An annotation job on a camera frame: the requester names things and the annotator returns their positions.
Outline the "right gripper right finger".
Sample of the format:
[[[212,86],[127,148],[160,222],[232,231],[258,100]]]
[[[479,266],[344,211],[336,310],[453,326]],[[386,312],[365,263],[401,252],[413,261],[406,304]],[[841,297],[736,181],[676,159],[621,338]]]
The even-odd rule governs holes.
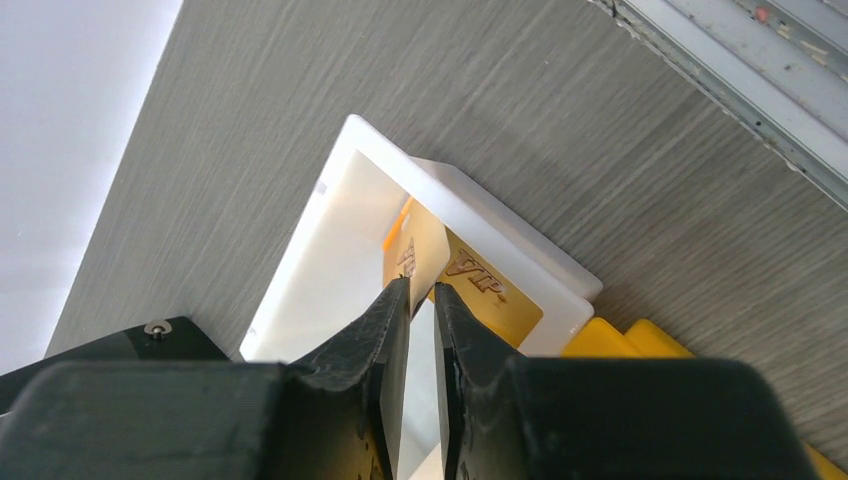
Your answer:
[[[729,359],[533,357],[434,288],[448,479],[813,479],[770,385]]]

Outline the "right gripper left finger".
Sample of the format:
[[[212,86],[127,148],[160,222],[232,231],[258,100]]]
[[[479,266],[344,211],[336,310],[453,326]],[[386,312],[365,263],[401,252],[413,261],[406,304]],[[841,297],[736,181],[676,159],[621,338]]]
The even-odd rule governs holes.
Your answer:
[[[68,362],[1,429],[5,479],[390,479],[410,282],[291,363]]]

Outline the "gold credit card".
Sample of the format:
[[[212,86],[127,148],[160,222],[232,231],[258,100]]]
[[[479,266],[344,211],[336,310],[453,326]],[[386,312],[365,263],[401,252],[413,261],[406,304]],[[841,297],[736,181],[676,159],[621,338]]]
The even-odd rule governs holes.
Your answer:
[[[450,258],[446,228],[410,197],[390,227],[382,251],[383,286],[396,278],[408,278],[410,314],[414,316]]]

